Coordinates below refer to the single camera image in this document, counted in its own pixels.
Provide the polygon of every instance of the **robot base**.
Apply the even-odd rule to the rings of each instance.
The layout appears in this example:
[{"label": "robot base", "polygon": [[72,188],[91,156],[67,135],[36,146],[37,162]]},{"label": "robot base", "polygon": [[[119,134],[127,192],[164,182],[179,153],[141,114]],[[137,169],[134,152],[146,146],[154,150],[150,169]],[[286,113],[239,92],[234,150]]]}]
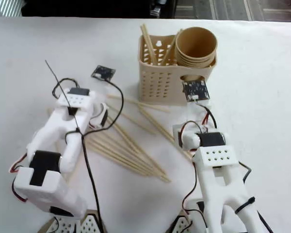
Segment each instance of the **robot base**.
[{"label": "robot base", "polygon": [[57,216],[56,218],[59,222],[58,229],[57,221],[52,218],[37,233],[50,233],[56,229],[55,233],[100,233],[96,210],[87,210],[85,217],[81,221],[62,216]]}]

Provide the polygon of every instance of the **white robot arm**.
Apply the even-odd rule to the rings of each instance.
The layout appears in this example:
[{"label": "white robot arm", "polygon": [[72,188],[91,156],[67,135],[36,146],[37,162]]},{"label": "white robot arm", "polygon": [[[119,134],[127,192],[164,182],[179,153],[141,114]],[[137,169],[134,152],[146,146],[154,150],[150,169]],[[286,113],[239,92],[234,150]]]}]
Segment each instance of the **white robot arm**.
[{"label": "white robot arm", "polygon": [[[69,103],[61,94],[45,126],[28,144],[30,165],[19,168],[14,187],[45,212],[80,219],[87,210],[86,202],[67,185],[64,177],[76,165],[81,151],[81,134],[85,133],[90,121],[96,126],[103,125],[108,111],[105,103],[98,102],[94,91],[71,88],[64,92]],[[45,150],[59,139],[66,140],[63,154]]]},{"label": "white robot arm", "polygon": [[[203,195],[207,226],[197,211],[189,211],[189,219],[193,221],[191,232],[239,233],[243,232],[243,225],[249,233],[264,232],[254,198],[244,186],[240,163],[234,148],[228,145],[227,136],[216,129],[208,132],[204,126],[183,129],[183,125],[174,126],[174,138],[184,150],[196,150],[192,162]],[[223,178],[221,182],[218,182],[218,173]],[[189,201],[185,209],[196,209],[196,202]]]}]

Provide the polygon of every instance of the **paper cup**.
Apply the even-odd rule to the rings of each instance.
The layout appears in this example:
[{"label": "paper cup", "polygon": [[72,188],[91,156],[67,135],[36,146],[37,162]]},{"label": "paper cup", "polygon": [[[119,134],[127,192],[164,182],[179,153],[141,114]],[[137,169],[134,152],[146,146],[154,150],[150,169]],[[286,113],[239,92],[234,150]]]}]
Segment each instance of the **paper cup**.
[{"label": "paper cup", "polygon": [[215,57],[217,39],[205,28],[193,27],[180,32],[176,39],[176,56],[179,63],[208,66]]}]

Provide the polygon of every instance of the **beige plastic basket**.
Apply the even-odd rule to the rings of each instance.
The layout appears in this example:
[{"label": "beige plastic basket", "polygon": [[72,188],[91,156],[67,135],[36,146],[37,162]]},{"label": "beige plastic basket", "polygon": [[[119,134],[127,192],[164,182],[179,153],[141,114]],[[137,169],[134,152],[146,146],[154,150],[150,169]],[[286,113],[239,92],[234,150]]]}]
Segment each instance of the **beige plastic basket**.
[{"label": "beige plastic basket", "polygon": [[[159,65],[170,47],[175,35],[150,35],[155,55]],[[139,39],[139,99],[149,104],[185,105],[182,77],[200,76],[207,81],[212,69],[216,65],[216,58],[209,67],[188,68],[177,66],[175,50],[172,49],[166,66],[153,66],[143,36]]]}]

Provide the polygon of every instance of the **black circuit board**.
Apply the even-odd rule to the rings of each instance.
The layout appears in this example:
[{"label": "black circuit board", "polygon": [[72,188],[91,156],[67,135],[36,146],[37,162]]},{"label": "black circuit board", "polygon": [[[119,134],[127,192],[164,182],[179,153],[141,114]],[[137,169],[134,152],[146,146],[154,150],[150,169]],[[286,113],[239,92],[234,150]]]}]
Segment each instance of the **black circuit board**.
[{"label": "black circuit board", "polygon": [[115,69],[103,67],[103,66],[97,66],[97,68],[92,73],[93,78],[102,79],[102,80],[108,80],[110,81],[115,73]]},{"label": "black circuit board", "polygon": [[204,80],[185,81],[182,84],[187,102],[210,99]]}]

